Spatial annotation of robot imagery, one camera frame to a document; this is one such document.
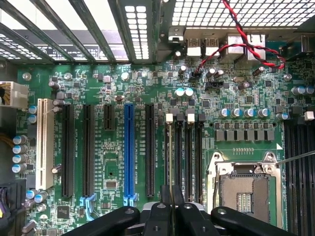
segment pci slot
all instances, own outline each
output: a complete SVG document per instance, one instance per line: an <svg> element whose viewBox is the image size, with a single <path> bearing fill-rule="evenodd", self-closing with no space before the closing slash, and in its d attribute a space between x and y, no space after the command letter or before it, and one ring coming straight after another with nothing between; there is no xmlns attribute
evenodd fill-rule
<svg viewBox="0 0 315 236"><path fill-rule="evenodd" d="M83 105L82 196L94 193L94 105Z"/></svg>
<svg viewBox="0 0 315 236"><path fill-rule="evenodd" d="M48 189L53 186L54 167L54 126L55 115L51 111L52 100L37 100L37 145L36 145L36 180L35 188Z"/></svg>
<svg viewBox="0 0 315 236"><path fill-rule="evenodd" d="M74 178L74 105L63 106L62 133L61 185L63 197L70 198L73 195Z"/></svg>
<svg viewBox="0 0 315 236"><path fill-rule="evenodd" d="M146 194L155 193L155 120L154 104L146 105Z"/></svg>
<svg viewBox="0 0 315 236"><path fill-rule="evenodd" d="M124 178L124 205L133 206L134 193L134 105L125 104L125 178Z"/></svg>
<svg viewBox="0 0 315 236"><path fill-rule="evenodd" d="M192 126L185 123L185 201L192 202Z"/></svg>

